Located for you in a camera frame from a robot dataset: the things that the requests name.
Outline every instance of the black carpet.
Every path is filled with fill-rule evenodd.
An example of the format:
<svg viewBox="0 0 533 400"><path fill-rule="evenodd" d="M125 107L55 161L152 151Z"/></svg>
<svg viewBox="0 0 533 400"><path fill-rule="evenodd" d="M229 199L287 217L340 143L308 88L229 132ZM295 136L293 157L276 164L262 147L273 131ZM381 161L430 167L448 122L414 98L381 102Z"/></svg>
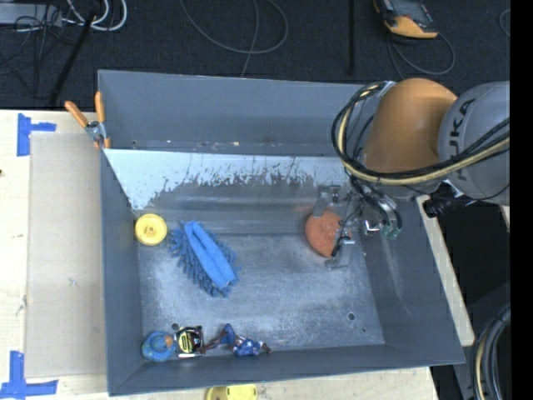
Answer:
<svg viewBox="0 0 533 400"><path fill-rule="evenodd" d="M63 16L68 12L66 0L17 1L49 2ZM93 0L73 1L87 16ZM117 22L120 4L111 1ZM184 7L180 0L127 0L125 26L88 34L54 105L49 102L52 88L82 29L69 25L16 32L0 27L0 107L61 108L65 100L73 100L92 111L102 68L329 83L425 77L456 94L510 79L511 0L425 0L444 39L397 45L422 70L404 62L391 47L371 0L354 0L353 75L348 73L349 0L271 1L281 12L268 0L255 0L256 53L248 57L224 47L251 48L257 21L254 0L182 0ZM184 8L218 44L198 32ZM456 210L440 223L467 305L508 281L509 239L498 207ZM461 398L451 367L432 370L441 400Z"/></svg>

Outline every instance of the bin floor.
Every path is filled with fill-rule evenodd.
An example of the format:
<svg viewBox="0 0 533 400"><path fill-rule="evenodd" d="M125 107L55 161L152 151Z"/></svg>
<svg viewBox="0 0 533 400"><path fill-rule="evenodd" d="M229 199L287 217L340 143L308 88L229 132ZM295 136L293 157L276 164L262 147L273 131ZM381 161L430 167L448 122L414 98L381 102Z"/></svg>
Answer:
<svg viewBox="0 0 533 400"><path fill-rule="evenodd" d="M202 325L207 342L230 323L274 350L384 343L365 258L328 270L302 236L218 236L237 253L240 281L229 297L210 297L188 279L168 245L139 245L143 331ZM226 347L209 355L230 353Z"/></svg>

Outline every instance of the gray bin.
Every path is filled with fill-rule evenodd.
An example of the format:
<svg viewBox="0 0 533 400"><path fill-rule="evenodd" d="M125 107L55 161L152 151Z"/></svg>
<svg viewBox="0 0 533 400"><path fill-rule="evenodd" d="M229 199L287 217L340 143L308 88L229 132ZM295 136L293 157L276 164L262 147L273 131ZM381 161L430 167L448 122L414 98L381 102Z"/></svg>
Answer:
<svg viewBox="0 0 533 400"><path fill-rule="evenodd" d="M330 131L359 87L99 72L111 395L464 362L415 202L399 203L397 240L355 232L345 268L328 270L304 237L318 186L349 188ZM228 244L242 267L229 297L193 285L168 238L140 244L144 213L170 229L195 219ZM144 337L172 323L202 325L206 340L230 323L274 353L146 361Z"/></svg>

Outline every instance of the blue toy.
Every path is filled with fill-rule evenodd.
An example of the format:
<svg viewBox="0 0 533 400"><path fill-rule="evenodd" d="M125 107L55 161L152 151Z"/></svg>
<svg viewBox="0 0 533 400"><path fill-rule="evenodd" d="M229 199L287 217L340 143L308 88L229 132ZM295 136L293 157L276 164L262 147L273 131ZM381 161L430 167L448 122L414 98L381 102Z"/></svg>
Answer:
<svg viewBox="0 0 533 400"><path fill-rule="evenodd" d="M218 347L221 344L227 344L232 349L236 356L258 356L262 349L267 353L272 353L272 350L264 343L254 341L249 337L242 337L235 334L233 327L230 323L227 323L218 337L212 339L207 345L201 348L201 352L205 353L206 350Z"/></svg>
<svg viewBox="0 0 533 400"><path fill-rule="evenodd" d="M220 294L227 298L231 286L239 280L235 253L198 222L182 222L182 226L171 230L170 252L179 257L177 266L183 266L194 284L213 297Z"/></svg>
<svg viewBox="0 0 533 400"><path fill-rule="evenodd" d="M142 343L141 352L151 362L162 363L176 353L177 343L170 333L151 332Z"/></svg>

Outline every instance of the blue object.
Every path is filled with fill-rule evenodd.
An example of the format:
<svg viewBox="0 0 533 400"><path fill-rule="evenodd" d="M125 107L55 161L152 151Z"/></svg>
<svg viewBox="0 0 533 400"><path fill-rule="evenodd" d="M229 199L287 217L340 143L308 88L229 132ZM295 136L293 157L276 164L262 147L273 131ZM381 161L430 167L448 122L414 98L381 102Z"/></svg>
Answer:
<svg viewBox="0 0 533 400"><path fill-rule="evenodd" d="M0 398L24 400L26 396L48 396L57 391L57 380L41 383L26 383L24 379L24 354L11 351L9 354L9 382L0 387Z"/></svg>
<svg viewBox="0 0 533 400"><path fill-rule="evenodd" d="M54 123L41 122L32 124L32 119L21 112L18 114L17 156L27 156L30 153L30 133L33 131L55 132Z"/></svg>
<svg viewBox="0 0 533 400"><path fill-rule="evenodd" d="M213 297L226 298L239 280L235 253L198 222L182 222L182 226L171 230L170 252L180 258L178 267L183 266L183 272Z"/></svg>
<svg viewBox="0 0 533 400"><path fill-rule="evenodd" d="M220 344L228 344L236 356L258 356L261 352L261 343L235 334L235 330L230 323L224 326L226 335L221 339Z"/></svg>
<svg viewBox="0 0 533 400"><path fill-rule="evenodd" d="M144 358L151 362L162 363L168 360L176 353L177 344L172 339L172 344L167 344L167 337L170 333L162 331L151 332L142 343L141 351Z"/></svg>

